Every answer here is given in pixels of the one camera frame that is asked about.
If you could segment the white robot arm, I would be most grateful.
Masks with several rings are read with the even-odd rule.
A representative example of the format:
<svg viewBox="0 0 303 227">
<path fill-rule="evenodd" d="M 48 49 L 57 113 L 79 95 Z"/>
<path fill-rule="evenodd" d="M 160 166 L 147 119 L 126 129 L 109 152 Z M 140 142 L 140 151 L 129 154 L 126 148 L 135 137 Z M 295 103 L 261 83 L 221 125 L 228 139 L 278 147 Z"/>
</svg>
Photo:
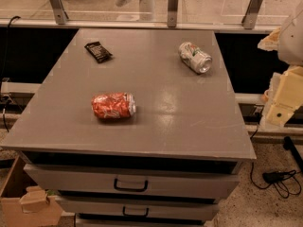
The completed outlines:
<svg viewBox="0 0 303 227">
<path fill-rule="evenodd" d="M 273 74 L 261 118 L 263 128 L 282 128 L 303 105 L 303 2 L 258 48 L 276 50 L 278 58 L 289 65 L 282 74 Z"/>
</svg>

